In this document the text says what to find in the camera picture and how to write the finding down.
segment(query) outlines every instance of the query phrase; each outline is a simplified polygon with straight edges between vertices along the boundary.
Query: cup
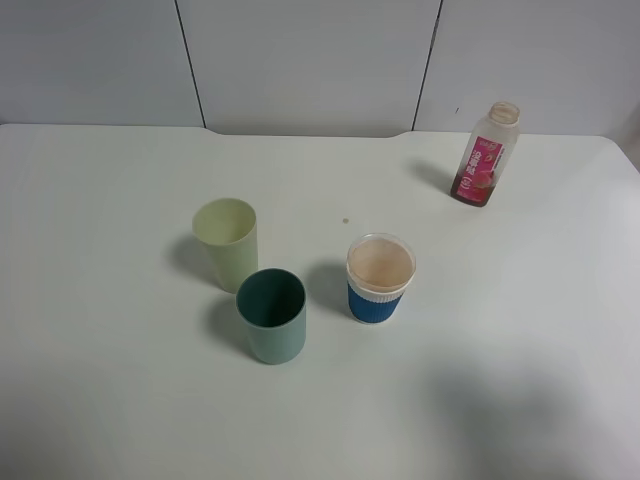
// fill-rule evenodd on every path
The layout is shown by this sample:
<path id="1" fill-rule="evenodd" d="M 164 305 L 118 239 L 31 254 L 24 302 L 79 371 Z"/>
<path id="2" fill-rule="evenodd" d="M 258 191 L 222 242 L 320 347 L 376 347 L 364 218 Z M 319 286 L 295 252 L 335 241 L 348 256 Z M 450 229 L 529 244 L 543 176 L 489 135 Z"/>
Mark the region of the cup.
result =
<path id="1" fill-rule="evenodd" d="M 305 304 L 302 282 L 286 270 L 260 270 L 244 281 L 236 307 L 258 359 L 277 365 L 300 353 L 307 331 Z"/>
<path id="2" fill-rule="evenodd" d="M 193 234 L 213 261 L 220 286 L 236 293 L 258 270 L 256 212 L 235 198 L 221 198 L 203 206 L 193 217 Z"/>
<path id="3" fill-rule="evenodd" d="M 349 308 L 362 323 L 388 319 L 416 271 L 411 248 L 398 237 L 370 233 L 357 239 L 347 254 Z"/>

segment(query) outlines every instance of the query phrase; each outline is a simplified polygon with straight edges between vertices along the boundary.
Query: bottle label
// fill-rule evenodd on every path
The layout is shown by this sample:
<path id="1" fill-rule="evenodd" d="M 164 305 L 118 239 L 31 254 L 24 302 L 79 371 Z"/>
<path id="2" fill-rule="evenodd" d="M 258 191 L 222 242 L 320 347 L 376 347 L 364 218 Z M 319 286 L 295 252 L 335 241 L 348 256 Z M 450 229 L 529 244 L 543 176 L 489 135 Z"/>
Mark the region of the bottle label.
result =
<path id="1" fill-rule="evenodd" d="M 495 187 L 495 169 L 503 153 L 504 146 L 501 143 L 478 137 L 467 165 L 460 172 L 462 179 L 456 193 L 476 203 L 486 200 Z"/>

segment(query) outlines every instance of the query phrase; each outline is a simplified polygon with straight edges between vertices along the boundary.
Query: blue paper cup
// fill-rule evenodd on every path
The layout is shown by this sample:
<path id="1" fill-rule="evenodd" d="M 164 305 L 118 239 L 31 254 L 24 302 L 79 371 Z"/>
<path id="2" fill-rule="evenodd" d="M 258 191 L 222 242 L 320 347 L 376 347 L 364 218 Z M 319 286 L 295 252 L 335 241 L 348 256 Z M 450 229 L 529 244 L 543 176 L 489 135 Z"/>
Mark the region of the blue paper cup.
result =
<path id="1" fill-rule="evenodd" d="M 416 259 L 409 246 L 387 233 L 357 239 L 347 254 L 349 308 L 362 323 L 387 320 L 413 280 Z"/>

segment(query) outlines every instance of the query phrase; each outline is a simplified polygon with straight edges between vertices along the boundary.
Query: paper cup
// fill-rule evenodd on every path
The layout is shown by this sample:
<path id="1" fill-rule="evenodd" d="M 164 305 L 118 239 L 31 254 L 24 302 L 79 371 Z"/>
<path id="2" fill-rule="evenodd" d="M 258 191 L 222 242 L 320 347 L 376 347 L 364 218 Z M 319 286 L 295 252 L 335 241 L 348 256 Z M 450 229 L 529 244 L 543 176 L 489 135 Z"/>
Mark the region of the paper cup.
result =
<path id="1" fill-rule="evenodd" d="M 256 212 L 235 198 L 206 204 L 193 217 L 193 234 L 204 246 L 220 286 L 236 293 L 258 270 Z"/>
<path id="2" fill-rule="evenodd" d="M 388 319 L 416 271 L 409 246 L 386 233 L 357 239 L 347 254 L 349 308 L 357 320 L 375 324 Z"/>

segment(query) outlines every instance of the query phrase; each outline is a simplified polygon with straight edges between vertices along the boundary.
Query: bottle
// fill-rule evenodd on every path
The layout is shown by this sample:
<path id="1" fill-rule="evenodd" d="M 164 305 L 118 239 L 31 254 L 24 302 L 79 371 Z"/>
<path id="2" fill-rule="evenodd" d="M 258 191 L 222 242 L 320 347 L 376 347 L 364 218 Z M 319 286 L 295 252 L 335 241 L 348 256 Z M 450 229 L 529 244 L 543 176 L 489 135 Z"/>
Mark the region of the bottle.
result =
<path id="1" fill-rule="evenodd" d="M 476 207 L 487 204 L 518 141 L 519 117 L 518 107 L 498 102 L 476 124 L 451 186 L 453 198 Z"/>

